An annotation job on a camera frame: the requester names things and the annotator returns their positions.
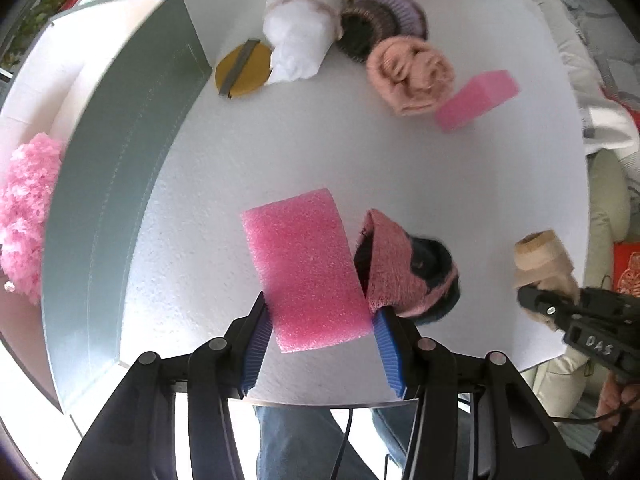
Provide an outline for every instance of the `human hand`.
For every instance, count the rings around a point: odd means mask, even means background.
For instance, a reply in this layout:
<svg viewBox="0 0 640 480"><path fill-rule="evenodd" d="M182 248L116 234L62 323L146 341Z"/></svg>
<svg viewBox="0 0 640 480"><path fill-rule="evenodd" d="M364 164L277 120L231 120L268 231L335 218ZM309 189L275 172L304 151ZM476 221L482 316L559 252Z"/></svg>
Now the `human hand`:
<svg viewBox="0 0 640 480"><path fill-rule="evenodd" d="M602 385L596 416L606 415L612 410L617 409L621 402L628 404L634 400L638 394L640 394L640 384L622 386L616 382L615 374L613 372L609 372L607 380ZM634 405L631 406L631 409L640 410L640 400L637 400ZM610 432L619 423L620 415L614 415L599 422L598 426L602 431Z"/></svg>

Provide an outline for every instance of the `gray strap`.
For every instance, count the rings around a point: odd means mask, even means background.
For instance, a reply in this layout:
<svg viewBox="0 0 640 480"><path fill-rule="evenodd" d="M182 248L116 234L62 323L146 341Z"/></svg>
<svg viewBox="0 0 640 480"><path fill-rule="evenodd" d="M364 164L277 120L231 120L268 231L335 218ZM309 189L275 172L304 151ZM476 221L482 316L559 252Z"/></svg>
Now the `gray strap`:
<svg viewBox="0 0 640 480"><path fill-rule="evenodd" d="M230 92L233 85L236 83L240 74L242 73L242 69L246 65L246 62L249 61L249 57L251 53L254 51L255 46L260 43L260 40L247 40L246 43L240 49L238 53L238 58L236 62L229 70L229 73L226 75L225 80L220 85L220 95L225 97L231 97Z"/></svg>

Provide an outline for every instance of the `pink and black sock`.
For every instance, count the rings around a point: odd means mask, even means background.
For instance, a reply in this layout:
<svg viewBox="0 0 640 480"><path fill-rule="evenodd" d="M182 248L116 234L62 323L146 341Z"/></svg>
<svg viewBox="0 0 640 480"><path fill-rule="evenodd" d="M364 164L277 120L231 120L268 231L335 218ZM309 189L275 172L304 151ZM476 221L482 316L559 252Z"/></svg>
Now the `pink and black sock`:
<svg viewBox="0 0 640 480"><path fill-rule="evenodd" d="M429 323L460 298L458 269L447 248L408 235L377 209L367 212L353 262L372 313L391 305L398 316Z"/></svg>

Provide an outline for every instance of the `gray-green panel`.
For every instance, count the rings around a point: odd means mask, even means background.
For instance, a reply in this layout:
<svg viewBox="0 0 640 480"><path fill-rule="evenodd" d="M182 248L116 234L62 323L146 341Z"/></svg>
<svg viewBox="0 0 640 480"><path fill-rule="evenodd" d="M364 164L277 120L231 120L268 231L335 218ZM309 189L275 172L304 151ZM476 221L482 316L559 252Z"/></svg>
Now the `gray-green panel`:
<svg viewBox="0 0 640 480"><path fill-rule="evenodd" d="M65 411L118 360L146 202L210 74L183 0L166 0L113 61L69 143L42 275L47 352Z"/></svg>

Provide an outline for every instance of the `pink fluffy object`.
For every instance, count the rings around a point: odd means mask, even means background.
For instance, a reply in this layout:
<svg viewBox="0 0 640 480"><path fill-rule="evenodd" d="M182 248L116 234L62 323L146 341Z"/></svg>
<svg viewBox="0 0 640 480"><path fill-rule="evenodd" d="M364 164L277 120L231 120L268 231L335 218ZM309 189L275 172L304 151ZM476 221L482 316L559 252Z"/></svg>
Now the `pink fluffy object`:
<svg viewBox="0 0 640 480"><path fill-rule="evenodd" d="M15 291L40 300L44 233L63 145L47 134L15 150L0 190L0 266Z"/></svg>

